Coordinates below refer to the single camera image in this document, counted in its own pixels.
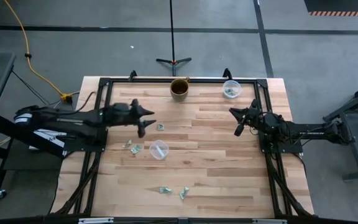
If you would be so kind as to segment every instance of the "microphone stand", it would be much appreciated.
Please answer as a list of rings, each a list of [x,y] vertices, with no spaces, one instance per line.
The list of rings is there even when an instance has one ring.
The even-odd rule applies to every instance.
[[[172,66],[172,76],[175,77],[177,75],[177,65],[181,62],[189,62],[189,61],[191,61],[191,58],[175,60],[175,43],[173,40],[172,0],[169,0],[169,6],[170,6],[170,14],[171,14],[172,60],[165,60],[165,59],[157,58],[156,61],[170,64]]]

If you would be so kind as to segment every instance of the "concrete floor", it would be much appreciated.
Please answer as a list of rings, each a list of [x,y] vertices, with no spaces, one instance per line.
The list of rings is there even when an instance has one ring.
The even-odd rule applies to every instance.
[[[358,17],[311,17],[302,0],[260,0],[266,29],[358,30]],[[11,1],[24,24],[101,27],[169,27],[167,0]],[[257,28],[252,0],[174,1],[175,25],[182,28]],[[0,0],[0,24],[16,24]],[[170,34],[153,32],[27,32],[33,66],[61,90],[80,89],[85,75],[170,75],[155,58],[171,57]],[[229,67],[236,77],[266,77],[259,34],[178,33],[177,58],[193,57],[179,76],[220,77]],[[295,122],[317,123],[358,90],[357,35],[268,35],[275,77],[285,79]],[[58,95],[27,68],[21,31],[0,31],[0,52],[17,55],[15,71],[49,101]],[[0,114],[40,101],[11,77]],[[308,183],[315,213],[358,221],[358,180],[349,147],[312,141],[305,147]],[[46,214],[57,171],[8,172],[0,218]]]

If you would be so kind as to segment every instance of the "white container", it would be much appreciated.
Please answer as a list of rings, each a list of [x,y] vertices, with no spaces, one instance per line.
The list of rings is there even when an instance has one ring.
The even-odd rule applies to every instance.
[[[152,156],[154,156],[154,158],[158,159],[158,160],[162,160],[163,158],[165,158],[165,156],[168,155],[169,152],[169,147],[167,146],[167,144],[161,140],[157,140],[155,141],[150,147],[150,153],[152,154]]]
[[[226,98],[233,99],[239,96],[242,92],[240,83],[229,80],[223,83],[223,95]]]

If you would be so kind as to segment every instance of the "wooden tabletop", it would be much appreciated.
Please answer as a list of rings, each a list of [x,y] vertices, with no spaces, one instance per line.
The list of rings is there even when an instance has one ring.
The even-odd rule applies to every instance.
[[[99,78],[84,77],[77,107],[98,89]],[[242,88],[240,97],[227,100],[221,84],[190,83],[188,98],[175,103],[169,83],[115,83],[112,103],[130,103],[137,98],[144,108],[155,112],[147,119],[157,122],[146,129],[142,139],[137,137],[135,126],[109,128],[92,216],[273,217],[266,162],[257,136],[247,128],[241,137],[233,135],[237,123],[229,108],[248,107],[255,98],[252,85],[244,84]],[[268,88],[273,112],[291,120],[283,79],[269,78]],[[93,95],[84,111],[93,109],[95,98]],[[157,124],[163,124],[165,130],[157,131]],[[123,148],[130,139],[144,149],[132,155],[130,149]],[[158,139],[170,148],[162,161],[154,159],[149,151]],[[78,186],[83,157],[83,152],[76,152],[63,161],[52,211],[58,210]],[[283,163],[288,187],[313,213],[301,162],[292,154],[283,154]],[[173,189],[173,193],[159,194],[163,186]],[[179,193],[184,187],[190,190],[181,200]],[[279,200],[284,211],[281,192]]]

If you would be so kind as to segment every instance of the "ceramic mug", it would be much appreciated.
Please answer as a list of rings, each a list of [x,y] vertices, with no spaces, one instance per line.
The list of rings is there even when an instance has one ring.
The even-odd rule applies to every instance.
[[[185,79],[176,79],[171,82],[171,96],[176,102],[182,102],[186,99],[189,92],[189,82],[189,77],[186,77]]]

